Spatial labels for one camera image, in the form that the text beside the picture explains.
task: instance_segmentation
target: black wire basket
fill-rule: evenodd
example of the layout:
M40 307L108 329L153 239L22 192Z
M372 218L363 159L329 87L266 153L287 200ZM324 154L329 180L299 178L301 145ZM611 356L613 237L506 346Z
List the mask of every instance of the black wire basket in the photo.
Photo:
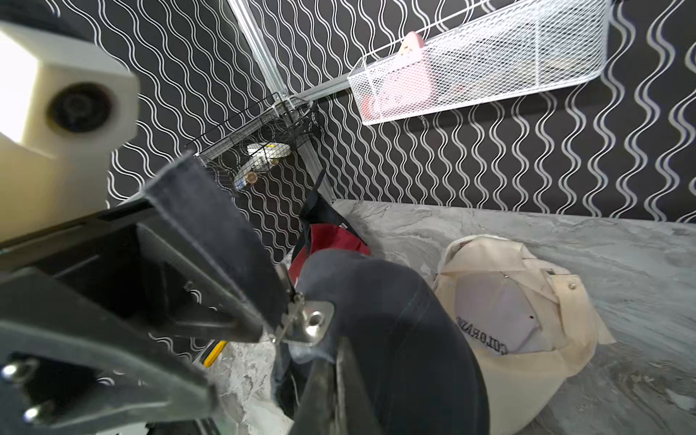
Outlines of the black wire basket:
M273 94L192 141L200 149L196 157L223 190L235 194L316 133L315 110L312 102Z

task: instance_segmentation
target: black patterned wallpaper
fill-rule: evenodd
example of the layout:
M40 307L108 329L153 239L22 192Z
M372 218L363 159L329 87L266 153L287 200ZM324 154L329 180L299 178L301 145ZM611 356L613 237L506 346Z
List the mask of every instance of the black patterned wallpaper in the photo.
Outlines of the black patterned wallpaper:
M251 0L251 9L287 85L301 92L474 3ZM587 84L373 126L361 124L349 91L323 99L317 149L337 195L693 221L696 2L626 0L611 15L610 58Z
M138 135L111 155L108 206L186 150L200 150L258 115L235 117L270 95L227 0L39 1L140 78ZM262 179L234 200L278 262L299 233L296 212L311 182L298 157Z

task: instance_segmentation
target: white wire basket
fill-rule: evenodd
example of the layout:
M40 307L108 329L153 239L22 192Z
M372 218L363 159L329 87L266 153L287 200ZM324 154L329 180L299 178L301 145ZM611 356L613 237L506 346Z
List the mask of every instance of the white wire basket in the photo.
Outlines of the white wire basket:
M363 124L573 86L606 62L610 0L523 0L379 58L364 55L348 75ZM484 6L481 1L420 29Z

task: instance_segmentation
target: red bag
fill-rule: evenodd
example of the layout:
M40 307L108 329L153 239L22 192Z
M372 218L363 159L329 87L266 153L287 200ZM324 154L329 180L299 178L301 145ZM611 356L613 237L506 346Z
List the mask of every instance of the red bag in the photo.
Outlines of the red bag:
M317 251L332 248L358 251L365 255L370 254L370 248L365 242L340 226L332 223L313 223L309 226L311 233L309 252L307 246L303 246L290 265L290 279L293 285L297 284L297 278L300 276L304 262Z

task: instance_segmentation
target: cream baseball cap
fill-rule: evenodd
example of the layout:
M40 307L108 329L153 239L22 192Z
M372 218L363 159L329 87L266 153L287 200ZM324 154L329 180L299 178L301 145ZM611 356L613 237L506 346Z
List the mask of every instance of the cream baseball cap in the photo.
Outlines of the cream baseball cap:
M577 275L508 239L452 242L435 294L481 367L491 435L524 428L598 343L615 342Z

